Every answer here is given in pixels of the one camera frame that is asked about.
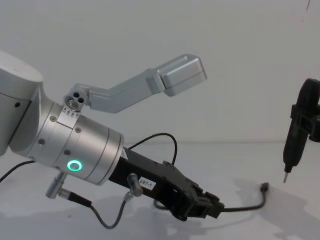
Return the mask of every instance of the label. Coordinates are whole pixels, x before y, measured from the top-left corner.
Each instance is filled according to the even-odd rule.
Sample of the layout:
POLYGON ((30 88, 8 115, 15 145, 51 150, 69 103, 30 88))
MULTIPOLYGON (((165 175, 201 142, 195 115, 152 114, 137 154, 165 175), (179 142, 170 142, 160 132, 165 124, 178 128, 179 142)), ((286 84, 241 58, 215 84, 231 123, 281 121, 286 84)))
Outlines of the label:
POLYGON ((149 190, 153 190, 154 187, 156 186, 156 183, 154 181, 151 181, 145 177, 140 177, 139 179, 139 183, 141 185, 141 187, 145 188, 145 189, 149 189, 149 190))

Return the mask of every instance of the green led ring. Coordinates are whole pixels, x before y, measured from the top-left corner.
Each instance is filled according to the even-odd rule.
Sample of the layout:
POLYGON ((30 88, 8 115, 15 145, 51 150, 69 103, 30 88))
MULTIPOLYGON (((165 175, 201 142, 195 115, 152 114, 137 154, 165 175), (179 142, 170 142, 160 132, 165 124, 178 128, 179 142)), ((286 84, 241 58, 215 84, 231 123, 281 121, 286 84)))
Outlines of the green led ring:
POLYGON ((67 163, 66 166, 67 166, 68 169, 69 169, 70 171, 72 171, 72 172, 78 172, 78 171, 80 171, 80 170, 82 169, 82 163, 81 163, 80 161, 78 161, 78 160, 71 160, 71 161, 69 161, 69 162, 67 163), (72 167, 71 167, 72 164, 78 165, 78 168, 72 168, 72 167))

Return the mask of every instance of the cable connector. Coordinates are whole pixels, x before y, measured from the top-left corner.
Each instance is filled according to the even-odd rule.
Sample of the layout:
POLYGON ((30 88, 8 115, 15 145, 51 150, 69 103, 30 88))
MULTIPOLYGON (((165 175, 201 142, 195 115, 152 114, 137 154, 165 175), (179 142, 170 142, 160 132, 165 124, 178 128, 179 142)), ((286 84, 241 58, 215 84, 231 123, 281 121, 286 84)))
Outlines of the cable connector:
POLYGON ((261 187, 260 187, 260 191, 262 193, 268 192, 269 191, 269 183, 268 182, 262 183, 261 187))
POLYGON ((59 193, 58 193, 59 197, 62 197, 64 199, 67 199, 71 202, 75 202, 77 204, 80 204, 82 206, 85 206, 87 208, 90 208, 92 205, 92 201, 72 192, 69 191, 67 189, 61 188, 59 193))
POLYGON ((124 195, 123 200, 127 203, 134 197, 140 197, 142 194, 144 194, 144 190, 140 185, 137 174, 135 173, 129 174, 126 180, 129 184, 130 191, 128 191, 124 195))
POLYGON ((65 179, 67 174, 60 171, 58 175, 53 179, 51 182, 48 190, 46 191, 45 195, 50 199, 55 199, 59 191, 61 190, 63 184, 65 183, 65 179))

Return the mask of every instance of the white wall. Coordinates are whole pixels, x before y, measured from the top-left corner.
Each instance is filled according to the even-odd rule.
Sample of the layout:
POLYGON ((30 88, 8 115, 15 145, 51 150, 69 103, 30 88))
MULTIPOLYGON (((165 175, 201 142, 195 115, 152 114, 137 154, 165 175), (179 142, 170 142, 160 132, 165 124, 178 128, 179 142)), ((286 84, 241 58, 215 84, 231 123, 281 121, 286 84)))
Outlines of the white wall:
POLYGON ((208 81, 116 115, 84 111, 129 142, 280 140, 306 78, 320 79, 320 3, 311 0, 2 0, 0 49, 37 68, 61 103, 76 83, 112 87, 177 55, 208 81))

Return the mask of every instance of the silver arm link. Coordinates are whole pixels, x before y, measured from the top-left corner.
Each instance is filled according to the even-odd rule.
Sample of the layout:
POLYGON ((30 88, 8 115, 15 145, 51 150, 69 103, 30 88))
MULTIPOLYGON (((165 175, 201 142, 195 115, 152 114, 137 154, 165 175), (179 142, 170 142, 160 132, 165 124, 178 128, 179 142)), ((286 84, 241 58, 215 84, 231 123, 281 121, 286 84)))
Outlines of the silver arm link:
POLYGON ((110 89, 76 84, 65 96, 64 104, 69 114, 80 112, 84 105, 92 110, 118 113, 154 94, 178 95, 206 79, 200 58, 185 54, 110 89))

